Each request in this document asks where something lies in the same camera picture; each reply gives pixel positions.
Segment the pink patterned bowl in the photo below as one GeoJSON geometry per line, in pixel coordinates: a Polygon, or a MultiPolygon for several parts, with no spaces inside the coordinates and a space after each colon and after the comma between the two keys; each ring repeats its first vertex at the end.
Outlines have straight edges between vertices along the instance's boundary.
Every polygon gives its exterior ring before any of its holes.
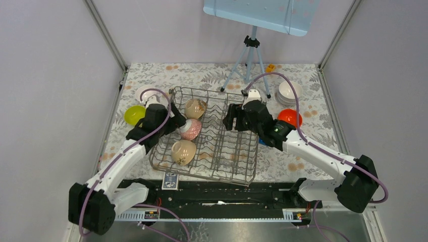
{"type": "Polygon", "coordinates": [[[193,141],[201,132],[202,123],[197,119],[188,119],[185,125],[179,128],[180,136],[184,140],[193,141]]]}

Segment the beige patterned bowl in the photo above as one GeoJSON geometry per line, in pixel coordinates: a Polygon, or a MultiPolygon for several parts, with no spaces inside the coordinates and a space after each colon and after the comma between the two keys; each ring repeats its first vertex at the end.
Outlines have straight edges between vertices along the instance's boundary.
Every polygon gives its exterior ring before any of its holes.
{"type": "Polygon", "coordinates": [[[199,119],[205,113],[207,103],[201,99],[190,99],[185,104],[185,115],[189,119],[199,119]]]}
{"type": "Polygon", "coordinates": [[[192,141],[176,141],[171,148],[172,160],[180,166],[185,166],[192,161],[196,154],[196,145],[192,141]]]}

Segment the yellow-green bowl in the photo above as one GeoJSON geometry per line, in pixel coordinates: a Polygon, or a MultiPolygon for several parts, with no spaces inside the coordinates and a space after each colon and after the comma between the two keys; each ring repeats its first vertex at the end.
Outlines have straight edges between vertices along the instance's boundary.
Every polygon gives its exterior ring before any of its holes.
{"type": "Polygon", "coordinates": [[[146,108],[140,105],[129,107],[124,113],[124,120],[127,124],[135,126],[140,119],[145,117],[146,108]]]}

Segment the grey wire dish rack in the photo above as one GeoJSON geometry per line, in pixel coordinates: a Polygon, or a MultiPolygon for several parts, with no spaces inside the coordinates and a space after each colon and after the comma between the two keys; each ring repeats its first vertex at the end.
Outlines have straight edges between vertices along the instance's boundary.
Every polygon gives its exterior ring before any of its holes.
{"type": "Polygon", "coordinates": [[[257,166],[258,136],[250,131],[226,130],[222,120],[230,104],[241,104],[244,96],[235,93],[175,87],[169,90],[171,100],[180,113],[191,99],[207,104],[201,116],[201,133],[193,141],[196,145],[194,158],[186,165],[172,160],[173,144],[181,139],[174,131],[160,138],[151,149],[150,165],[159,171],[247,186],[254,181],[257,166]]]}

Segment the orange bowl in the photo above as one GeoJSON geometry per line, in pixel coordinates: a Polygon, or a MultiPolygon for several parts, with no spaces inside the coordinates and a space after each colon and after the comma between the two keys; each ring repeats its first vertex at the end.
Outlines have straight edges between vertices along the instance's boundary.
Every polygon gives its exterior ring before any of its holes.
{"type": "Polygon", "coordinates": [[[280,111],[277,116],[277,119],[292,124],[294,127],[297,127],[297,125],[301,127],[303,124],[303,118],[301,114],[299,114],[296,110],[289,108],[280,111]]]}

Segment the white ribbed bowl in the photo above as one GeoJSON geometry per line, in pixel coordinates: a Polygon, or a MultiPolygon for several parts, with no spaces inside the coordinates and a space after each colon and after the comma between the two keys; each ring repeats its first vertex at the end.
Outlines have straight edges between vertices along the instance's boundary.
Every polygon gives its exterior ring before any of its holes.
{"type": "Polygon", "coordinates": [[[295,100],[292,100],[292,101],[284,100],[279,94],[276,94],[276,98],[277,98],[278,102],[280,102],[283,105],[288,105],[288,106],[296,105],[295,100]]]}
{"type": "Polygon", "coordinates": [[[283,81],[278,86],[278,92],[279,96],[286,101],[295,102],[295,95],[297,95],[297,98],[300,98],[300,96],[303,94],[303,88],[300,86],[300,84],[291,81],[291,85],[287,81],[283,81]]]}

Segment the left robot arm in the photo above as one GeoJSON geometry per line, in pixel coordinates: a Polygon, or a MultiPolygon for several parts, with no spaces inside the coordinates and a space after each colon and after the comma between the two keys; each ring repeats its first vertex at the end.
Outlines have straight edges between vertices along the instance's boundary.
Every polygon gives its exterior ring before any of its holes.
{"type": "Polygon", "coordinates": [[[95,176],[84,184],[75,183],[69,190],[68,221],[98,235],[105,234],[117,215],[136,204],[151,207],[156,193],[136,183],[117,192],[116,188],[130,169],[158,142],[160,137],[185,126],[186,118],[174,103],[152,103],[145,116],[126,135],[113,157],[95,176]]]}

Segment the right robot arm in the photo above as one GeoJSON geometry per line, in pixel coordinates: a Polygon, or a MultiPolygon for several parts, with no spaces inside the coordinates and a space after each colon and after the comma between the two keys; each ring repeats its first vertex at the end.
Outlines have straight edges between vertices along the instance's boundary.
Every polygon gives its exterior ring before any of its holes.
{"type": "Polygon", "coordinates": [[[274,119],[260,100],[230,104],[223,119],[226,130],[251,131],[269,147],[303,158],[331,176],[330,180],[300,178],[290,193],[290,203],[297,208],[312,201],[341,203],[355,213],[362,213],[380,185],[371,158],[355,158],[336,152],[304,136],[292,124],[274,119]]]}

